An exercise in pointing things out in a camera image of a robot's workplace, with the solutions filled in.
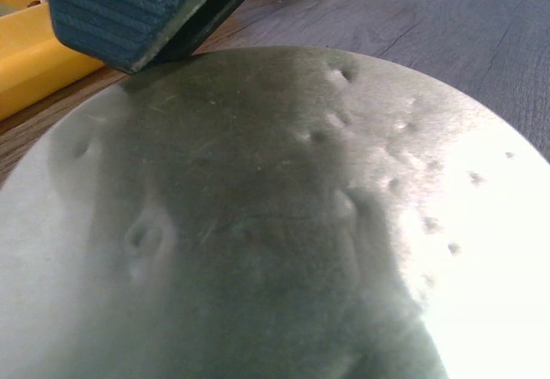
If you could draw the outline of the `orange bin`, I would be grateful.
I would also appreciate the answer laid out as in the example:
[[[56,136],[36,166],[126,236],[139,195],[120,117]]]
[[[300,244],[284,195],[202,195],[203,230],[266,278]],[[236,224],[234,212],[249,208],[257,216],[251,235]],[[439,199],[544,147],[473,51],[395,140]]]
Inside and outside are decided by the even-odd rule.
[[[102,66],[57,40],[47,0],[1,0],[1,119]]]

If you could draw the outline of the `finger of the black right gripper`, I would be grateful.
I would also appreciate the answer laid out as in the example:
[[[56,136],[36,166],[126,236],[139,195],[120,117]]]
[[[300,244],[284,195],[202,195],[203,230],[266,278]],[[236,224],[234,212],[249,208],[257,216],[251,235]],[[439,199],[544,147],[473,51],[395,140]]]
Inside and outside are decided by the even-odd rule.
[[[245,0],[48,0],[56,38],[126,74],[191,55]]]

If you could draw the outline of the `gold round jar lid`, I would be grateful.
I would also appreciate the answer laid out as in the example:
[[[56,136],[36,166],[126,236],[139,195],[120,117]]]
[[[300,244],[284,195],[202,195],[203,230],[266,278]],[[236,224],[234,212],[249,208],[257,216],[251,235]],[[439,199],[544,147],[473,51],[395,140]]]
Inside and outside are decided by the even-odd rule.
[[[546,378],[548,162],[356,53],[132,76],[2,188],[1,375]]]

